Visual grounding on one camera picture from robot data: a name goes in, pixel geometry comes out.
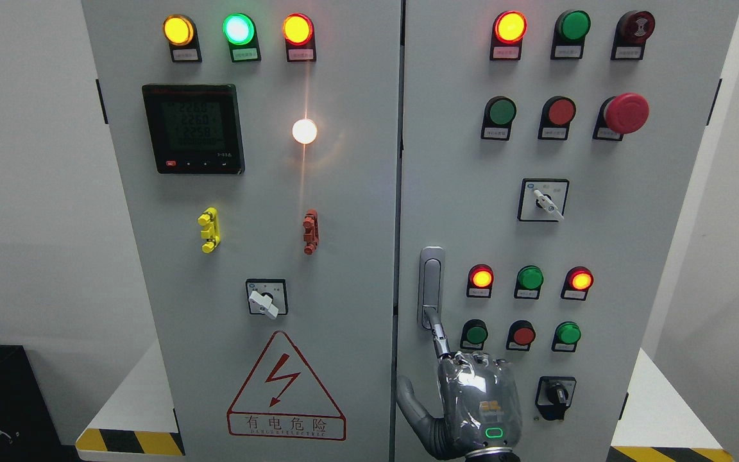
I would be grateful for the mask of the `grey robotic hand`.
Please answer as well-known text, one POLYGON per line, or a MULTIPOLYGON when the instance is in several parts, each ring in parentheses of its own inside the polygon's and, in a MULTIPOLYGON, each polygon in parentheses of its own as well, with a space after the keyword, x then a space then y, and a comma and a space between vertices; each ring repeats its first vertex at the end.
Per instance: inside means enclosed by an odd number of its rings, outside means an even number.
POLYGON ((440 315, 430 312, 429 321, 443 417, 434 418, 414 395, 411 381, 399 375, 396 403, 405 421, 436 460, 464 458, 490 448, 514 452, 521 439, 522 416, 510 364, 485 353, 452 353, 440 315))

